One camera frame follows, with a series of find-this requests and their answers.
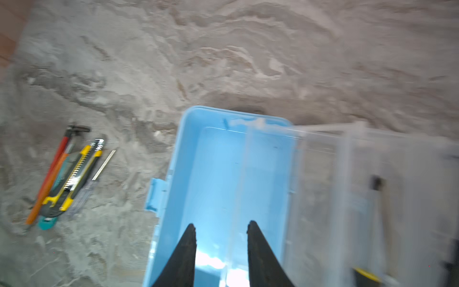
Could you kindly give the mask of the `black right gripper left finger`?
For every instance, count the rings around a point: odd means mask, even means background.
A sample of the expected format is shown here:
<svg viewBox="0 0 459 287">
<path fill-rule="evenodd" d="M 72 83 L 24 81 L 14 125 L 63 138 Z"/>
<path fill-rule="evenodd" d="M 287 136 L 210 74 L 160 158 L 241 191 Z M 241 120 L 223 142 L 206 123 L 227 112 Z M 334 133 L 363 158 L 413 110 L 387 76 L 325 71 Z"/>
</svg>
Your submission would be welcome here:
<svg viewBox="0 0 459 287">
<path fill-rule="evenodd" d="M 196 251 L 196 228 L 189 224 L 153 287 L 193 287 Z"/>
</svg>

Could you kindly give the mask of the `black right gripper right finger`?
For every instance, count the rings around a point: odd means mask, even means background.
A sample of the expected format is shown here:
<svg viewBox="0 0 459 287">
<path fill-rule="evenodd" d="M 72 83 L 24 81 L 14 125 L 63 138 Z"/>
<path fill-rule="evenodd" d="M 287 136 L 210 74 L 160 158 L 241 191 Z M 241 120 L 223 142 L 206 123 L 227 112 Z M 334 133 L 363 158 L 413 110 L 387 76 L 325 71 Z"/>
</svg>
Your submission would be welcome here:
<svg viewBox="0 0 459 287">
<path fill-rule="evenodd" d="M 247 229 L 249 282 L 251 287 L 293 287 L 256 221 Z"/>
</svg>

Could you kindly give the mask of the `blue plastic tool box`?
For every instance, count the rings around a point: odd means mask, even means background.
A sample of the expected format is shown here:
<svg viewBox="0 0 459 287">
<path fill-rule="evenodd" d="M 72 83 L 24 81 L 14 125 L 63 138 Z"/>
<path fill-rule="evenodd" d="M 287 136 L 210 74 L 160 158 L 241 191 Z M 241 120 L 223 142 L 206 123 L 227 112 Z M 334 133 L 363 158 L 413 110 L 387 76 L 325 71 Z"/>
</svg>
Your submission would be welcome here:
<svg viewBox="0 0 459 287">
<path fill-rule="evenodd" d="M 193 224 L 195 286 L 248 286 L 247 229 L 256 221 L 295 286 L 354 287 L 373 175 L 386 180 L 385 287 L 456 287 L 457 142 L 363 122 L 294 126 L 189 108 L 165 179 L 150 183 L 145 208 L 159 222 L 143 285 L 154 284 Z"/>
</svg>

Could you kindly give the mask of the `black yellow phillips screwdriver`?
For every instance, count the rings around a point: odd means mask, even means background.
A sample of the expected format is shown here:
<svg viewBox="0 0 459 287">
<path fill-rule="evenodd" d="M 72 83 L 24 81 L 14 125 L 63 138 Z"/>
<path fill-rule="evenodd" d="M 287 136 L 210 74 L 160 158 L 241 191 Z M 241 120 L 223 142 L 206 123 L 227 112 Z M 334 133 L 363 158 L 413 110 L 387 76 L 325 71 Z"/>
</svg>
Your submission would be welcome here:
<svg viewBox="0 0 459 287">
<path fill-rule="evenodd" d="M 359 234 L 358 261 L 353 267 L 357 287 L 384 287 L 388 271 L 388 219 L 386 180 L 373 175 L 369 183 L 363 230 Z"/>
</svg>

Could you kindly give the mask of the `yellow black utility knife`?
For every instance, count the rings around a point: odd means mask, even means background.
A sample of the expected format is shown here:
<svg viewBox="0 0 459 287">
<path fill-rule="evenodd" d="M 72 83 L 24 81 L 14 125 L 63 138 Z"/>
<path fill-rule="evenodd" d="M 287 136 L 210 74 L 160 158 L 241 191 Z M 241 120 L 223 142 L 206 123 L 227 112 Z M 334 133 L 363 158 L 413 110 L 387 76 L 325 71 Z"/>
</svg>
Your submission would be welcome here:
<svg viewBox="0 0 459 287">
<path fill-rule="evenodd" d="M 56 188 L 44 199 L 39 214 L 45 218 L 55 218 L 66 212 L 90 176 L 101 157 L 106 140 L 96 138 L 78 154 L 74 163 L 58 182 Z"/>
</svg>

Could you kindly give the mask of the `teal utility knife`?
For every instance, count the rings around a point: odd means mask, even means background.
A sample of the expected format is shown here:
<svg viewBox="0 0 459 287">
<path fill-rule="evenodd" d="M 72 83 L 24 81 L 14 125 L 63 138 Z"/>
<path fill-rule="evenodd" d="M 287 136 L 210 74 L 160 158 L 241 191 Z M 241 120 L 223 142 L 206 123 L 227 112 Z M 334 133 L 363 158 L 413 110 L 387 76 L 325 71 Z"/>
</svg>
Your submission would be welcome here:
<svg viewBox="0 0 459 287">
<path fill-rule="evenodd" d="M 62 163 L 60 167 L 60 171 L 54 180 L 54 183 L 51 188 L 51 192 L 57 189 L 57 186 L 64 179 L 69 169 L 73 166 L 73 164 L 76 161 L 78 161 L 79 155 L 80 155 L 79 152 L 74 152 L 67 156 L 66 160 Z M 40 230 L 49 230 L 55 226 L 57 220 L 58 220 L 58 217 L 46 218 L 46 217 L 40 216 L 38 220 L 38 227 Z"/>
</svg>

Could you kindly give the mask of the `orange pencil tool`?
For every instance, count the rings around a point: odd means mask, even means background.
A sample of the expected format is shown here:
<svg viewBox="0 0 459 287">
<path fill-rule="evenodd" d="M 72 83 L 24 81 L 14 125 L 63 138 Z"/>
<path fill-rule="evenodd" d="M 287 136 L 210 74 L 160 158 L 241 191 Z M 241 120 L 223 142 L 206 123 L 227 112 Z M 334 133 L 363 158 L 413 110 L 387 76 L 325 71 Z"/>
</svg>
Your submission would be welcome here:
<svg viewBox="0 0 459 287">
<path fill-rule="evenodd" d="M 53 171 L 51 172 L 51 177 L 50 179 L 47 181 L 47 183 L 45 184 L 45 187 L 44 187 L 44 191 L 43 193 L 40 195 L 40 197 L 36 200 L 32 210 L 31 210 L 31 213 L 29 214 L 29 216 L 27 217 L 26 221 L 25 221 L 25 224 L 30 226 L 34 223 L 34 221 L 36 220 L 36 218 L 38 217 L 39 215 L 39 212 L 40 212 L 40 209 L 41 209 L 41 206 L 43 204 L 43 201 L 45 200 L 45 198 L 49 195 L 50 193 L 50 190 L 52 188 L 52 185 L 54 183 L 54 180 L 57 176 L 57 174 L 59 173 L 60 171 L 60 167 L 62 165 L 62 163 L 66 160 L 67 156 L 69 155 L 70 151 L 72 149 L 72 143 L 71 143 L 71 140 L 69 141 L 68 143 L 68 146 L 65 148 L 65 151 L 64 153 L 61 155 L 57 165 L 55 166 L 55 168 L 53 169 Z"/>
</svg>

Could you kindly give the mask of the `red handled tool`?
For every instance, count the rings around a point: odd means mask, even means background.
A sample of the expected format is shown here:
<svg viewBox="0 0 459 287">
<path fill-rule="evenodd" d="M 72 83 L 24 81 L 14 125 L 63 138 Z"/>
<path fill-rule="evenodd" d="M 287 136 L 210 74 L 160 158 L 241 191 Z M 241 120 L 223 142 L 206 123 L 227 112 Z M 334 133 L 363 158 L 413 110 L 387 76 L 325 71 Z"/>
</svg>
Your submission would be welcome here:
<svg viewBox="0 0 459 287">
<path fill-rule="evenodd" d="M 43 193 L 44 191 L 44 187 L 45 187 L 45 184 L 47 183 L 47 181 L 50 179 L 51 177 L 51 172 L 53 171 L 53 169 L 55 168 L 55 166 L 57 165 L 61 155 L 64 153 L 65 151 L 65 148 L 68 146 L 68 143 L 69 141 L 72 139 L 73 136 L 76 136 L 78 135 L 79 133 L 82 133 L 82 132 L 90 132 L 91 131 L 91 128 L 88 127 L 88 126 L 79 126 L 79 125 L 76 125 L 76 124 L 70 124 L 67 126 L 66 130 L 65 130 L 65 133 L 63 135 L 63 138 L 59 144 L 59 147 L 55 153 L 55 156 L 54 156 L 54 159 L 49 167 L 49 170 L 46 174 L 46 177 L 43 181 L 43 184 L 37 194 L 37 199 L 40 197 L 40 195 Z"/>
</svg>

